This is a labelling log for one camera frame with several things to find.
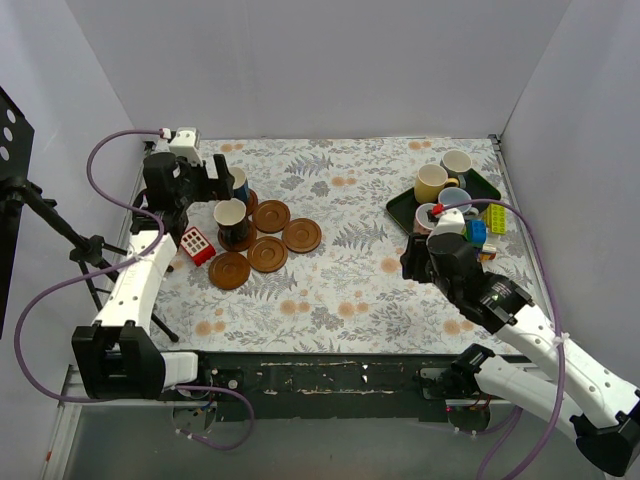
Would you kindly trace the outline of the green mug back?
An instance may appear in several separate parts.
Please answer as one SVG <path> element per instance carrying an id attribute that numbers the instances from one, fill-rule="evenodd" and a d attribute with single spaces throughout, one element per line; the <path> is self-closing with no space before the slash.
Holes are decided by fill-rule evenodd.
<path id="1" fill-rule="evenodd" d="M 468 174 L 473 166 L 473 161 L 467 153 L 449 150 L 443 155 L 440 166 L 447 172 L 449 179 L 457 181 L 459 188 L 466 188 Z"/>

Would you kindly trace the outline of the dark wooden coaster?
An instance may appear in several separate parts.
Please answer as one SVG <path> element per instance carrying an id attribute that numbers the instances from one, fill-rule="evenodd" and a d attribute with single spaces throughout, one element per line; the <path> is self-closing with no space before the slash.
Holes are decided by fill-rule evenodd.
<path id="1" fill-rule="evenodd" d="M 222 290 L 239 288 L 248 280 L 250 272 L 248 260 L 237 252 L 216 256 L 208 268 L 210 282 Z"/>

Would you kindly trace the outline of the black mug white inside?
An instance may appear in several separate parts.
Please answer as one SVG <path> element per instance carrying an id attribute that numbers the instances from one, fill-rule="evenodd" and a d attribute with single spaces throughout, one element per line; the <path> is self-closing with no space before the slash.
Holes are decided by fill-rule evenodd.
<path id="1" fill-rule="evenodd" d="M 246 205 L 236 198 L 220 201 L 214 208 L 213 217 L 226 242 L 242 241 L 248 234 Z"/>

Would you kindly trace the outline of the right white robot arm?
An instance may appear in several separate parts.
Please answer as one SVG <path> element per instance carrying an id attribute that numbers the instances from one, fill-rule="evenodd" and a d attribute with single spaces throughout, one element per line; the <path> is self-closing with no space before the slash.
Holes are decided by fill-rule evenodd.
<path id="1" fill-rule="evenodd" d="M 511 345 L 550 378 L 516 368 L 486 348 L 467 348 L 452 373 L 464 397 L 484 391 L 556 425 L 601 471 L 624 476 L 639 455 L 639 388 L 584 351 L 504 275 L 483 270 L 460 234 L 411 234 L 401 257 L 406 280 L 432 283 L 462 316 Z"/>

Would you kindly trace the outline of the blue mug white inside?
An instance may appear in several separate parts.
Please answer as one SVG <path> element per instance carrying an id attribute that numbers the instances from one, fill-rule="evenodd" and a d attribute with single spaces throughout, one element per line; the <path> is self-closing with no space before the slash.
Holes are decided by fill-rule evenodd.
<path id="1" fill-rule="evenodd" d="M 247 205 L 250 198 L 250 189 L 246 172 L 240 167 L 230 167 L 229 173 L 234 179 L 233 196 Z"/>

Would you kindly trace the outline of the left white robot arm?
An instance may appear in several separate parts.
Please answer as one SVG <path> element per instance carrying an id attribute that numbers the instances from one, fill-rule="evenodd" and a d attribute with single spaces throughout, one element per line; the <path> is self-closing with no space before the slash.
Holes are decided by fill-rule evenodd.
<path id="1" fill-rule="evenodd" d="M 203 162 L 190 164 L 170 152 L 143 162 L 145 190 L 132 207 L 130 251 L 104 307 L 79 326 L 72 348 L 87 395 L 94 400 L 152 399 L 178 385 L 193 400 L 213 386 L 211 373 L 194 352 L 161 352 L 150 338 L 154 305 L 171 260 L 187 229 L 189 207 L 229 200 L 234 178 L 222 154 L 216 175 Z"/>

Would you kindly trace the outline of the cream mug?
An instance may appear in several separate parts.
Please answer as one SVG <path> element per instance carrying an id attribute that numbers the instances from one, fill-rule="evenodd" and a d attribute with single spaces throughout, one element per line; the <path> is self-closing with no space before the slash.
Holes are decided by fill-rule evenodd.
<path id="1" fill-rule="evenodd" d="M 458 186 L 458 179 L 450 177 L 442 166 L 427 164 L 418 170 L 414 185 L 414 197 L 419 204 L 435 203 L 443 189 Z"/>

